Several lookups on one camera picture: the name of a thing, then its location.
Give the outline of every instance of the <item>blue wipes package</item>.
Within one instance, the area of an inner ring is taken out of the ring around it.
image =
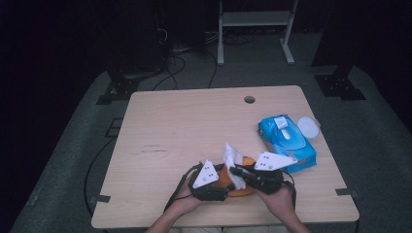
[[[258,134],[270,152],[297,159],[297,163],[283,168],[293,173],[316,165],[316,151],[287,115],[264,118],[258,124]]]

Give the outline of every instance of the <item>gray mat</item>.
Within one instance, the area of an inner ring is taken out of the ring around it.
[[[379,94],[373,80],[356,67],[349,78],[366,100],[342,101],[323,96],[314,75],[330,74],[334,67],[311,67],[320,37],[321,34],[292,34],[290,46],[296,61],[293,66],[286,63],[277,35],[256,36],[243,46],[226,46],[225,65],[218,67],[211,87],[299,85],[322,125],[347,186],[360,196],[359,232],[408,232],[412,229],[411,134]],[[216,50],[216,46],[208,48],[215,57]],[[215,69],[211,54],[192,51],[180,57],[186,67],[175,76],[178,88],[206,88]],[[181,65],[181,60],[170,59],[171,72]],[[139,90],[152,90],[168,75],[165,72],[141,82]],[[94,161],[86,186],[86,200],[93,211],[94,205],[89,202],[100,192],[116,142],[107,137],[107,129],[114,118],[124,116],[127,107],[127,101],[96,105],[109,81],[107,73],[102,73],[86,93],[11,232],[100,232],[90,224],[84,199],[85,177]],[[170,79],[158,90],[174,88]],[[355,232],[354,223],[309,227],[313,232]]]

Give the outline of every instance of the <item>hand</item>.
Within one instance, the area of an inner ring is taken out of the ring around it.
[[[294,233],[307,233],[309,229],[300,221],[293,208],[292,203],[292,191],[291,189],[283,185],[277,192],[267,195],[266,193],[255,189],[256,194],[266,204],[267,209],[275,217],[277,217],[285,226],[289,232]]]
[[[172,205],[154,222],[146,233],[167,233],[176,220],[194,211],[203,202],[192,197],[188,187],[190,178],[186,179]]]
[[[203,203],[199,199],[191,196],[189,180],[190,177],[186,179],[181,190],[176,196],[175,201],[170,206],[174,212],[179,213],[181,216],[194,211]]]

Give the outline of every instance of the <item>white tissue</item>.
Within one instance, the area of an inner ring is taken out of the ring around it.
[[[223,161],[227,168],[227,174],[229,175],[233,185],[236,189],[245,189],[246,182],[243,178],[234,176],[229,171],[230,167],[234,167],[234,164],[243,165],[243,155],[237,152],[237,149],[232,147],[229,143],[225,144],[224,153],[223,153]]]

